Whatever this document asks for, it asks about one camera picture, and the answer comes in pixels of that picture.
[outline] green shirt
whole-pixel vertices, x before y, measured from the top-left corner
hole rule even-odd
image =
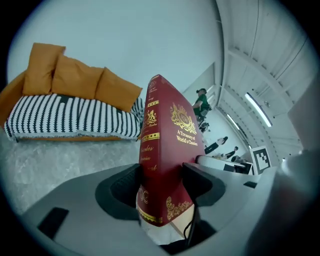
[[[200,112],[203,110],[208,110],[210,105],[208,104],[207,96],[205,94],[201,94],[195,103],[197,102],[202,102],[202,104],[200,107],[194,108],[193,111],[196,116],[200,116]]]

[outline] ceiling light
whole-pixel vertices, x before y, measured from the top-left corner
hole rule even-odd
[[[211,96],[208,98],[207,102],[209,102],[214,96],[215,96],[214,94],[211,95]]]
[[[271,127],[272,123],[270,119],[267,117],[266,113],[263,111],[263,109],[259,106],[259,104],[255,101],[254,98],[249,93],[245,94],[246,99],[252,104],[252,106],[255,108],[255,110],[259,113],[259,115],[262,117],[263,121],[265,122],[266,126]]]
[[[208,89],[208,90],[206,90],[206,93],[210,92],[213,88],[214,88],[214,86],[213,86],[213,85],[211,85],[211,86],[209,87],[209,89]]]
[[[234,124],[234,126],[240,130],[239,126],[236,124],[236,122],[231,118],[231,116],[229,114],[226,114],[226,116],[230,119],[230,121]]]

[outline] couch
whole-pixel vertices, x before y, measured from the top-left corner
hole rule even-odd
[[[55,63],[42,70],[52,47],[60,52]],[[28,69],[0,93],[0,125],[7,137],[13,141],[138,139],[144,118],[141,88],[107,68],[68,58],[61,48],[63,52],[63,46],[35,43]],[[37,60],[40,65],[31,63],[34,58],[42,58]]]

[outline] book cover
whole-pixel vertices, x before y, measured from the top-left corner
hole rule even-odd
[[[193,205],[182,183],[182,164],[204,154],[191,104],[164,77],[154,76],[147,89],[139,153],[143,179],[137,208],[145,221],[161,227]]]

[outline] gray carpet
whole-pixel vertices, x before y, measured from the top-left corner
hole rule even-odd
[[[140,140],[9,141],[0,129],[0,178],[13,210],[24,213],[61,183],[138,163]]]

